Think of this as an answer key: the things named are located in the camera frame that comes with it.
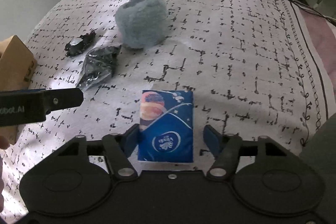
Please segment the person's left hand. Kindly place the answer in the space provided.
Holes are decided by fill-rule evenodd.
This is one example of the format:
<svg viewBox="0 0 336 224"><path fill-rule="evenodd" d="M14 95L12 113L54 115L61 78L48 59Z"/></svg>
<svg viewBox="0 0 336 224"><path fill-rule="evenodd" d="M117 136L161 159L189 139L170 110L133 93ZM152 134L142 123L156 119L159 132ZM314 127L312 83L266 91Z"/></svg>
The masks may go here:
<svg viewBox="0 0 336 224"><path fill-rule="evenodd" d="M8 149L10 146L9 141L1 136L0 137L0 149L5 150ZM3 211L4 208L4 197L3 197L3 190L4 190L4 182L3 182L3 178L2 178L2 174L3 174L3 160L2 158L0 158L0 212Z"/></svg>

